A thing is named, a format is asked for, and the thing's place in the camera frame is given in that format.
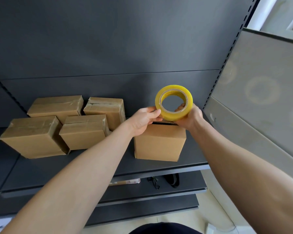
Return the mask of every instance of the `cardboard box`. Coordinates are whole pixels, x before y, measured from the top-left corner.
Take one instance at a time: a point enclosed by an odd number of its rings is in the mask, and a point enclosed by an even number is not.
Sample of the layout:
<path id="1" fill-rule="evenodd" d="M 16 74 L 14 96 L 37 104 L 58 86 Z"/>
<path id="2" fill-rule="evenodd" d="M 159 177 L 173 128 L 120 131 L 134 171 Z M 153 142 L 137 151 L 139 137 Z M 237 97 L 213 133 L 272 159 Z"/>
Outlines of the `cardboard box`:
<path id="1" fill-rule="evenodd" d="M 177 125 L 148 125 L 134 137 L 135 157 L 176 162 L 186 141 L 186 130 Z"/>
<path id="2" fill-rule="evenodd" d="M 88 149 L 110 134 L 105 114 L 67 117 L 60 136 L 71 150 Z"/>
<path id="3" fill-rule="evenodd" d="M 90 97 L 84 108 L 86 115 L 106 114 L 111 131 L 115 130 L 126 120 L 124 101 L 121 98 L 94 98 Z"/>
<path id="4" fill-rule="evenodd" d="M 81 95 L 37 98 L 29 108 L 30 117 L 56 116 L 64 124 L 67 116 L 79 116 L 84 104 Z"/>
<path id="5" fill-rule="evenodd" d="M 140 183 L 140 178 L 133 179 L 133 180 L 127 180 L 127 181 L 119 181 L 119 182 L 110 182 L 108 186 L 117 186 L 117 185 L 126 185 L 126 184 L 138 184 Z"/>
<path id="6" fill-rule="evenodd" d="M 26 158 L 64 155 L 69 148 L 59 136 L 61 128 L 56 116 L 13 119 L 0 140 Z"/>

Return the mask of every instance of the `box top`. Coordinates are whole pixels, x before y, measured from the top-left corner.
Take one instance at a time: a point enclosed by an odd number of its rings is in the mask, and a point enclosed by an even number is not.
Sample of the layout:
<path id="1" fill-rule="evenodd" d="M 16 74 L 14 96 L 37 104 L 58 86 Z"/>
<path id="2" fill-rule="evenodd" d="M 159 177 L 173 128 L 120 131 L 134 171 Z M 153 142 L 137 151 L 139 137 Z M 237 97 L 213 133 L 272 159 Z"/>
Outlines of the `box top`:
<path id="1" fill-rule="evenodd" d="M 90 97 L 84 111 L 120 112 L 123 99 L 121 98 L 95 98 Z"/>
<path id="2" fill-rule="evenodd" d="M 81 95 L 37 98 L 27 114 L 79 111 L 82 107 L 81 104 L 83 104 Z"/>
<path id="3" fill-rule="evenodd" d="M 56 116 L 13 119 L 0 139 L 48 134 L 53 124 L 58 124 Z"/>
<path id="4" fill-rule="evenodd" d="M 150 124 L 145 132 L 139 136 L 167 137 L 167 138 L 184 138 L 186 139 L 186 129 L 177 125 L 157 125 Z"/>
<path id="5" fill-rule="evenodd" d="M 105 114 L 67 117 L 60 135 L 104 131 L 107 136 L 108 124 Z"/>

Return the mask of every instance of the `hand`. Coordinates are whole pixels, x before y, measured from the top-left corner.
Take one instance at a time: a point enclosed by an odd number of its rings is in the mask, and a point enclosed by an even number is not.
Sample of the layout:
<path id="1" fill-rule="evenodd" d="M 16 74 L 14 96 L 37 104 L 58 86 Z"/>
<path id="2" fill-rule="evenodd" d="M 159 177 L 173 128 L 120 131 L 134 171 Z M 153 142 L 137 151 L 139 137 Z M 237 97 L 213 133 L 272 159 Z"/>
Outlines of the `hand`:
<path id="1" fill-rule="evenodd" d="M 183 109 L 185 106 L 185 104 L 181 104 L 176 110 L 180 111 L 181 109 Z M 203 122 L 205 121 L 203 119 L 203 114 L 202 111 L 198 108 L 198 106 L 196 106 L 195 104 L 193 104 L 191 111 L 188 113 L 187 116 L 185 116 L 184 118 L 176 121 L 175 123 L 177 123 L 179 126 L 187 129 L 187 130 L 191 130 L 192 128 L 195 127 L 195 123 L 199 122 Z"/>
<path id="2" fill-rule="evenodd" d="M 159 117 L 160 109 L 156 107 L 147 107 L 139 109 L 126 123 L 129 124 L 133 130 L 133 136 L 141 135 L 147 128 L 147 125 L 152 124 L 153 121 L 162 121 Z"/>

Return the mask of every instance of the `person's left arm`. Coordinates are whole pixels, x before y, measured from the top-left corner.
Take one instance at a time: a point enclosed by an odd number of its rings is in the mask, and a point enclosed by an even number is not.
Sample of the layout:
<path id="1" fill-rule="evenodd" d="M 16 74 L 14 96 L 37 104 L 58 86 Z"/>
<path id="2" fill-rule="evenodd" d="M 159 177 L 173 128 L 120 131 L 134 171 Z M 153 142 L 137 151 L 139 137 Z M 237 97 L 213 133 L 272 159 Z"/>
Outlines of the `person's left arm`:
<path id="1" fill-rule="evenodd" d="M 80 154 L 53 177 L 3 229 L 3 234 L 79 233 L 107 189 L 133 136 L 160 110 L 142 108 L 100 143 Z"/>

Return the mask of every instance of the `person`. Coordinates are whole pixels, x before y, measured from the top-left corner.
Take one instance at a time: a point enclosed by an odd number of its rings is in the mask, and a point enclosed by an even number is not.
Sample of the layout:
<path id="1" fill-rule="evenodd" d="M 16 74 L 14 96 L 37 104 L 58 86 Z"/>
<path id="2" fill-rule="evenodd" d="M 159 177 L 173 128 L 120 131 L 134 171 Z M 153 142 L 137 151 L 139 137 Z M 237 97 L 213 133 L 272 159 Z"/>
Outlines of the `person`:
<path id="1" fill-rule="evenodd" d="M 160 110 L 142 108 L 100 143 L 84 151 L 53 177 L 3 229 L 3 234 L 80 233 L 107 189 L 125 150 Z M 193 105 L 176 122 L 189 130 L 212 172 L 257 233 L 293 233 L 293 179 L 235 145 L 203 119 Z M 146 224 L 132 233 L 198 233 L 181 224 Z"/>

